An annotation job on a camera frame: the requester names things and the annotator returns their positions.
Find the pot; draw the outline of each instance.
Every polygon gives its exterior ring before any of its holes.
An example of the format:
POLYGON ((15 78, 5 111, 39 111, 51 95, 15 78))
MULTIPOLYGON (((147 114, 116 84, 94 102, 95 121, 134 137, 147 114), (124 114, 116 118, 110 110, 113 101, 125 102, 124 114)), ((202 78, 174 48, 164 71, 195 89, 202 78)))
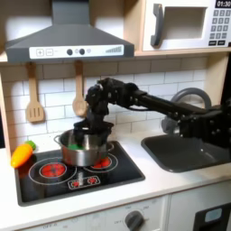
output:
POLYGON ((77 144, 73 130, 56 135, 54 141, 61 147, 62 159, 68 165, 87 167, 98 164, 101 159, 105 159, 110 151, 114 149, 114 145, 111 145, 109 149, 108 143, 98 146, 100 143, 100 137, 95 134, 84 135, 82 149, 72 150, 70 145, 77 144))

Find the orange carrot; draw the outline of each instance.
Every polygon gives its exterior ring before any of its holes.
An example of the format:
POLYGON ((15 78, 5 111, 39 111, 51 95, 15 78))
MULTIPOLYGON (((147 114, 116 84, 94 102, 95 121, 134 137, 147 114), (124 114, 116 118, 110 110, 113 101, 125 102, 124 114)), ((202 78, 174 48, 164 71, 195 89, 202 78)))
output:
POLYGON ((18 168, 25 164, 32 156, 32 151, 35 150, 36 145, 32 141, 21 144, 16 148, 12 155, 11 166, 18 168))

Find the faucet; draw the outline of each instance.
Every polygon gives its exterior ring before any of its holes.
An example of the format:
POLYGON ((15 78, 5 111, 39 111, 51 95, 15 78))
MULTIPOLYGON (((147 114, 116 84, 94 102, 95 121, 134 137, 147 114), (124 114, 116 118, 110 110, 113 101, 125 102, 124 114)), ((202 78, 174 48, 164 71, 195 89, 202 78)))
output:
MULTIPOLYGON (((187 95, 197 95, 197 96, 201 97, 204 100, 206 109, 209 109, 212 107, 211 99, 208 96, 208 94, 199 88, 185 88, 185 89, 179 91, 171 99, 171 102, 178 102, 181 98, 183 98, 187 95)), ((163 132, 165 132, 166 134, 174 134, 176 128, 177 128, 177 121, 174 121, 174 120, 170 119, 169 117, 165 116, 165 118, 162 120, 163 132)))

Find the digital clock display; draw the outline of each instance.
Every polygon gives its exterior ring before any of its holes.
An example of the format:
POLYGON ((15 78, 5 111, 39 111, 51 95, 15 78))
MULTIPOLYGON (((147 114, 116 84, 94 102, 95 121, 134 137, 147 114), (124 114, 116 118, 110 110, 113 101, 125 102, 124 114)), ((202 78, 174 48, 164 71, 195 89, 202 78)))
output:
POLYGON ((217 0, 216 8, 231 8, 231 1, 227 0, 217 0))

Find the sink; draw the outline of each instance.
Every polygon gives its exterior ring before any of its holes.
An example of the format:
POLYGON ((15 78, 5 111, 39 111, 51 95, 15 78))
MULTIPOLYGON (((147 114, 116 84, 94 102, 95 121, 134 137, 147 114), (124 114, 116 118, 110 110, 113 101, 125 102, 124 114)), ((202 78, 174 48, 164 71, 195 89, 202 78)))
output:
POLYGON ((196 138, 160 135, 142 140, 142 147, 166 171, 184 172, 231 162, 228 149, 196 138))

